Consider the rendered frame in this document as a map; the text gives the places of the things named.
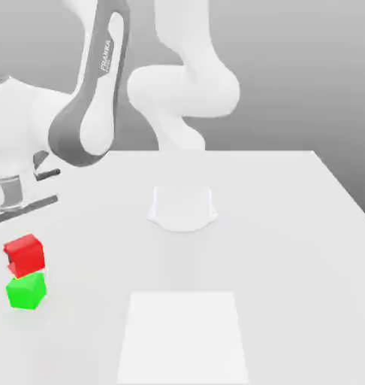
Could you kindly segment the small red cube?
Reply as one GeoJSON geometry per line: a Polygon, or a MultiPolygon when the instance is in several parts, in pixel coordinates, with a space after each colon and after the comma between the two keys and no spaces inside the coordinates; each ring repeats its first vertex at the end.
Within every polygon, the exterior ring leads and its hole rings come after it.
{"type": "Polygon", "coordinates": [[[16,278],[45,268],[43,245],[33,234],[7,242],[3,251],[8,255],[8,268],[16,278]]]}

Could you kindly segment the small green cube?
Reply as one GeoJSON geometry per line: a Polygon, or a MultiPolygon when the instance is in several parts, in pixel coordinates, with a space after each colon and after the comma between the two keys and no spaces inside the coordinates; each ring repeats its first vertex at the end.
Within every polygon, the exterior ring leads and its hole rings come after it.
{"type": "Polygon", "coordinates": [[[44,273],[38,271],[21,278],[13,278],[6,286],[12,308],[35,310],[47,294],[44,273]]]}

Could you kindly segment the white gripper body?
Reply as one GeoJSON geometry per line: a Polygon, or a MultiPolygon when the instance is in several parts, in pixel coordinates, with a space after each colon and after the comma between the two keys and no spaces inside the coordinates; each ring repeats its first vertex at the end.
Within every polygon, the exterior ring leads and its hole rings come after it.
{"type": "Polygon", "coordinates": [[[55,205],[58,202],[58,194],[40,198],[20,206],[11,206],[9,208],[2,208],[0,202],[0,228],[24,223],[24,220],[29,219],[33,214],[55,205]]]}

